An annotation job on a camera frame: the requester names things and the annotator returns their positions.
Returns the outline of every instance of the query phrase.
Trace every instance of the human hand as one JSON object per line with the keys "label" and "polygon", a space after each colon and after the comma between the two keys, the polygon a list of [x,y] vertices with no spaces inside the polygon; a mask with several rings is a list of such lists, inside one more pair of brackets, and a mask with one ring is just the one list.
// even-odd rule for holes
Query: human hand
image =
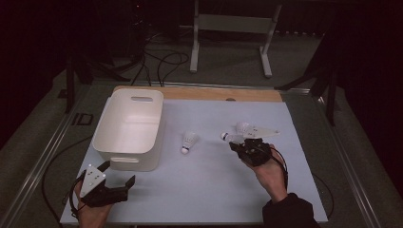
{"label": "human hand", "polygon": [[83,182],[79,181],[74,187],[74,192],[78,199],[78,219],[80,223],[80,228],[98,228],[104,227],[106,223],[107,216],[109,215],[110,209],[112,209],[113,204],[109,204],[102,207],[89,207],[86,206],[80,198],[81,187]]}
{"label": "human hand", "polygon": [[[271,152],[273,157],[284,164],[283,159],[275,150],[275,146],[270,144],[270,147],[272,148]],[[277,162],[270,159],[265,164],[259,166],[252,166],[246,162],[244,163],[255,172],[259,183],[264,189],[266,189],[267,193],[272,198],[273,203],[279,202],[288,196],[284,184],[284,174]]]}

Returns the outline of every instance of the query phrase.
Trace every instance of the white plastic bin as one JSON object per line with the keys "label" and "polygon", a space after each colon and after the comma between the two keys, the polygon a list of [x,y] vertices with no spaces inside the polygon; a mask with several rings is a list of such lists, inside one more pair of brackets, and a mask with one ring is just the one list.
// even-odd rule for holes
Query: white plastic bin
{"label": "white plastic bin", "polygon": [[162,112],[160,91],[118,89],[104,109],[92,145],[112,169],[151,171],[162,150]]}

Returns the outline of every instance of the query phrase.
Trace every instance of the sleeve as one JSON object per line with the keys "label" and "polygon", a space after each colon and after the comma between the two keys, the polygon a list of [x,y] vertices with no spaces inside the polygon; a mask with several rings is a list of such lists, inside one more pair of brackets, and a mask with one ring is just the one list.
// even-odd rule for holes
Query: sleeve
{"label": "sleeve", "polygon": [[267,202],[263,207],[263,222],[267,228],[317,228],[312,204],[290,193],[275,204]]}

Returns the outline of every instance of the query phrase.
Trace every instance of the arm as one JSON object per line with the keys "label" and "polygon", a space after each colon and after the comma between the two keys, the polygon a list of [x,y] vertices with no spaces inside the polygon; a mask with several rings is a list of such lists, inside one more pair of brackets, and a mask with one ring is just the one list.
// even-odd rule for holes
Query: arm
{"label": "arm", "polygon": [[[283,162],[280,155],[272,149],[273,157]],[[250,166],[261,186],[271,199],[263,207],[263,222],[273,228],[314,228],[319,227],[314,219],[312,204],[300,199],[296,194],[287,194],[281,167],[273,160],[260,166]]]}
{"label": "arm", "polygon": [[80,223],[80,228],[101,228],[104,227],[106,223],[107,216],[109,215],[110,209],[113,204],[109,204],[102,207],[89,207],[85,206],[83,202],[81,202],[80,190],[83,185],[83,182],[80,181],[74,188],[74,192],[78,198],[78,219]]}

